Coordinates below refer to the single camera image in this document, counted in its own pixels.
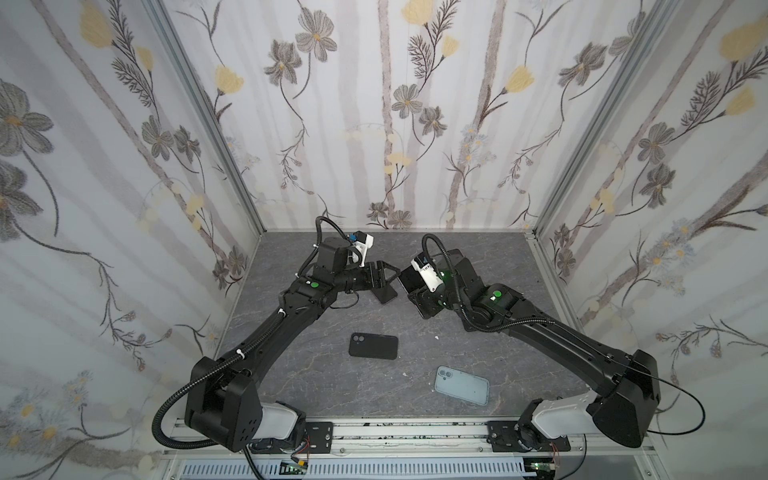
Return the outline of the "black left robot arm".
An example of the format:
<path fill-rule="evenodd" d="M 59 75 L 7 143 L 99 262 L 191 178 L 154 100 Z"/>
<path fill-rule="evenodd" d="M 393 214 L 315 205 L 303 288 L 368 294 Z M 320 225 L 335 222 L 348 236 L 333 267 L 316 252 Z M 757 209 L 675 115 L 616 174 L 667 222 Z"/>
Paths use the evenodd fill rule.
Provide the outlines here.
<path fill-rule="evenodd" d="M 158 409 L 151 433 L 171 450 L 222 446 L 249 453 L 252 444 L 276 443 L 280 449 L 299 449 L 306 436 L 305 415 L 284 403 L 264 403 L 259 387 L 270 368 L 309 326 L 329 310 L 342 293 L 372 292 L 381 303 L 397 293 L 384 261 L 369 261 L 372 235 L 342 229 L 326 238 L 321 230 L 329 218 L 315 220 L 311 253 L 278 296 L 277 308 L 252 334 L 213 359 L 204 357 L 193 367 L 189 382 Z"/>

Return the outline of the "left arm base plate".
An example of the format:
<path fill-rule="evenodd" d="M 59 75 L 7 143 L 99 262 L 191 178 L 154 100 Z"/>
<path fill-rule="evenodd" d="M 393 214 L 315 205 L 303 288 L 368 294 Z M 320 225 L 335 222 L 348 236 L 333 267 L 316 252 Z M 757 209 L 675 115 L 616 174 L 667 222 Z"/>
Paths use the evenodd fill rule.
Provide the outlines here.
<path fill-rule="evenodd" d="M 329 454 L 333 433 L 332 422 L 299 422 L 288 440 L 287 449 L 291 454 Z"/>

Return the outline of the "black phone case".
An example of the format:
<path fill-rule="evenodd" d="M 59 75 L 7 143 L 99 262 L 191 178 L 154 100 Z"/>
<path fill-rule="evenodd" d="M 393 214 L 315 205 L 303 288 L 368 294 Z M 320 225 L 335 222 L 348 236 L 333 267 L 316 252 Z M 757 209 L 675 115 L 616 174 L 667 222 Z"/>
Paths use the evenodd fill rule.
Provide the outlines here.
<path fill-rule="evenodd" d="M 348 353 L 358 358 L 396 360 L 398 347 L 396 336 L 355 332 L 351 335 Z"/>

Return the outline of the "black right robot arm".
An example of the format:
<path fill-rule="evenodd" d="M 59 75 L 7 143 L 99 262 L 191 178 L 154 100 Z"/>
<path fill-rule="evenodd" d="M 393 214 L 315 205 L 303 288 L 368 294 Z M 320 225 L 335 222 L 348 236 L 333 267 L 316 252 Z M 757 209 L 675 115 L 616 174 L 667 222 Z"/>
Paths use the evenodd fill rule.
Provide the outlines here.
<path fill-rule="evenodd" d="M 432 233 L 423 235 L 420 252 L 399 279 L 422 318 L 451 311 L 466 331 L 521 340 L 588 386 L 585 394 L 532 400 L 507 436 L 514 447 L 539 451 L 561 437 L 601 434 L 638 448 L 651 434 L 664 382 L 652 355 L 612 348 L 554 319 L 522 293 L 484 284 L 460 250 L 446 249 Z"/>

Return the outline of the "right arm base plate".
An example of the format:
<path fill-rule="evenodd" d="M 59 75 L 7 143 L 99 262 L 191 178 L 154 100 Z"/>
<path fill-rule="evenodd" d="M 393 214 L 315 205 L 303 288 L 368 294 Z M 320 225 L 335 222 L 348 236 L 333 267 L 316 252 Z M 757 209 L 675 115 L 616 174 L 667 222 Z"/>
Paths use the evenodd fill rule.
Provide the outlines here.
<path fill-rule="evenodd" d="M 486 441 L 495 453 L 554 453 L 571 450 L 570 442 L 566 437 L 547 438 L 527 423 L 519 426 L 514 420 L 488 421 L 486 426 L 488 430 Z"/>

